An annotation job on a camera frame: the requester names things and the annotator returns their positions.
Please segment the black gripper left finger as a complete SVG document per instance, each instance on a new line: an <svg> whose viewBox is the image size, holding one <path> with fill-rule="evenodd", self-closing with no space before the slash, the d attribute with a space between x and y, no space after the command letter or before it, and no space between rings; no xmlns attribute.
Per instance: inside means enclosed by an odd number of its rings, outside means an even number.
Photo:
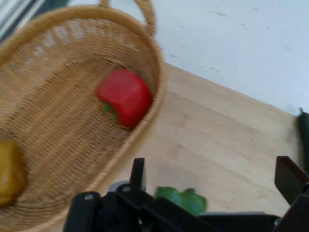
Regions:
<svg viewBox="0 0 309 232"><path fill-rule="evenodd" d="M128 183L101 196L77 194L71 203L67 232L211 232L212 226L173 202L146 191L145 159L134 159Z"/></svg>

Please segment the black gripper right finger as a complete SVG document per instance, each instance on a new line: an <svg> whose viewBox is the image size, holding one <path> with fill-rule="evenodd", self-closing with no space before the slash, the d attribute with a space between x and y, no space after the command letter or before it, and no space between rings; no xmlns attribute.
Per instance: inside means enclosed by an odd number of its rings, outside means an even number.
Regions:
<svg viewBox="0 0 309 232"><path fill-rule="evenodd" d="M275 186L290 205L275 224L275 232L307 232L309 230L309 176L288 156L278 156Z"/></svg>

